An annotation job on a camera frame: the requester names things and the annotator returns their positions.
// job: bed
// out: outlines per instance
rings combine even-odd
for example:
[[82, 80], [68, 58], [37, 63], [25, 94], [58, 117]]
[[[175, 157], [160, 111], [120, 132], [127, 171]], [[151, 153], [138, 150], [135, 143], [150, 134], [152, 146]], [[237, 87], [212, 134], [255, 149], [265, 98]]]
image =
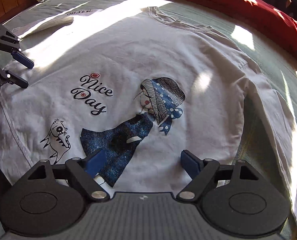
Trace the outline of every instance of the bed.
[[[18, 29], [21, 26], [34, 23], [30, 25], [31, 30], [30, 28], [25, 29], [29, 32], [32, 32], [37, 26], [41, 26], [40, 29], [34, 29], [35, 33], [24, 35], [25, 37], [21, 41], [24, 53], [30, 57], [30, 49], [71, 23], [70, 14], [88, 13], [89, 10], [104, 10], [124, 1], [127, 0], [48, 0], [21, 12], [5, 23], [5, 27], [14, 30], [14, 32], [22, 31], [23, 34], [23, 30]], [[186, 22], [211, 25], [233, 39], [242, 51], [258, 63], [261, 71], [269, 78], [272, 88], [279, 91], [285, 98], [297, 121], [297, 60], [285, 50], [242, 22], [203, 6], [183, 0], [146, 0], [143, 6], [159, 6], [165, 13]], [[1, 66], [7, 65], [11, 60], [10, 56], [0, 53]], [[247, 160], [282, 194], [288, 196], [264, 125], [249, 98], [244, 101], [244, 120], [241, 143], [233, 163], [238, 159]], [[27, 163], [25, 165], [24, 169], [30, 167]], [[21, 174], [11, 167], [11, 163], [6, 164], [0, 160], [1, 170], [8, 180], [14, 183]], [[282, 230], [282, 236], [286, 239], [297, 238], [297, 223], [292, 215], [289, 216]]]

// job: ribbed gray surface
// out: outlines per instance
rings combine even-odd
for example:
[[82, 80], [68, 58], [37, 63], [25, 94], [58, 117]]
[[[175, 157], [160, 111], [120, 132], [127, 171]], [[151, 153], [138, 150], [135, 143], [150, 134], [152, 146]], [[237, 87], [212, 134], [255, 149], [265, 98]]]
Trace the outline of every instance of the ribbed gray surface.
[[[1, 240], [233, 240], [210, 227], [195, 206], [175, 201], [170, 193], [117, 193], [92, 204], [86, 215], [58, 235], [26, 238], [7, 233]], [[261, 240], [281, 240], [277, 235]]]

